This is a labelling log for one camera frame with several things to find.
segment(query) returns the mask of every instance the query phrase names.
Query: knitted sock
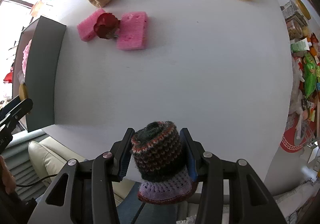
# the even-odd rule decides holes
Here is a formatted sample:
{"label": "knitted sock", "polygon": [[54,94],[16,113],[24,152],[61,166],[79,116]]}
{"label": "knitted sock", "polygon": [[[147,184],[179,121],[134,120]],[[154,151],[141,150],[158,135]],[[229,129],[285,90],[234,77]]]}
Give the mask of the knitted sock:
{"label": "knitted sock", "polygon": [[153,122],[132,136],[132,154],[144,182],[138,198],[152,204],[184,201],[195,191],[173,122]]}

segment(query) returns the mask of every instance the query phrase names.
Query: purple knitted cuff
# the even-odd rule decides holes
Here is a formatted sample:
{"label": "purple knitted cuff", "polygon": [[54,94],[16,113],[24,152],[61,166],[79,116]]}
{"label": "purple knitted cuff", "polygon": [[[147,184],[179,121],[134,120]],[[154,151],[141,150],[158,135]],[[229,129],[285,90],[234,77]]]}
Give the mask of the purple knitted cuff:
{"label": "purple knitted cuff", "polygon": [[186,200],[195,193],[198,183],[193,183],[186,166],[164,182],[142,182],[138,198],[151,204],[174,204]]}

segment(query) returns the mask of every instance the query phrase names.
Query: human hand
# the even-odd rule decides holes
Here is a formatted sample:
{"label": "human hand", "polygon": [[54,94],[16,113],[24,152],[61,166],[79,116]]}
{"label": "human hand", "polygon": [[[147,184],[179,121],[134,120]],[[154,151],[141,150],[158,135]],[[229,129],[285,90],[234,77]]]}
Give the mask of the human hand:
{"label": "human hand", "polygon": [[13,177],[13,175],[11,174],[11,172],[8,170],[7,165],[5,164],[5,161],[2,157],[2,155],[0,155],[0,167],[2,167],[2,182],[4,184],[5,187],[5,192],[7,194],[11,194],[12,192],[14,192],[15,188],[16,188],[16,180]]}

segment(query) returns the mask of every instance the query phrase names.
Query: pink fluffy cloth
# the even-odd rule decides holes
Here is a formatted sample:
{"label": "pink fluffy cloth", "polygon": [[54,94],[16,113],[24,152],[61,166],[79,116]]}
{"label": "pink fluffy cloth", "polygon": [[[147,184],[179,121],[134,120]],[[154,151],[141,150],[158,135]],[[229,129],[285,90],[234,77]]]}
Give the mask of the pink fluffy cloth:
{"label": "pink fluffy cloth", "polygon": [[27,61],[28,61],[31,41],[32,41],[32,39],[29,41],[29,44],[23,50],[22,71],[23,71],[24,76],[26,76],[26,68],[27,68]]}

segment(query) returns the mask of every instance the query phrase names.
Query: rolled sock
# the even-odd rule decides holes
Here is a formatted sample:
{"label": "rolled sock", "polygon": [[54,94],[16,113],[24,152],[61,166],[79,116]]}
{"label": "rolled sock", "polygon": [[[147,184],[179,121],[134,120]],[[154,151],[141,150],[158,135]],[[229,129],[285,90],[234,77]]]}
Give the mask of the rolled sock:
{"label": "rolled sock", "polygon": [[77,25],[78,33],[82,41],[90,41],[96,36],[93,26],[96,24],[98,17],[103,13],[105,13],[104,9],[99,8]]}
{"label": "rolled sock", "polygon": [[144,11],[123,14],[117,48],[120,50],[145,49],[147,23],[148,16]]}
{"label": "rolled sock", "polygon": [[173,122],[153,122],[131,138],[132,155],[141,173],[138,198],[152,204],[174,204],[196,191],[186,168],[185,152]]}

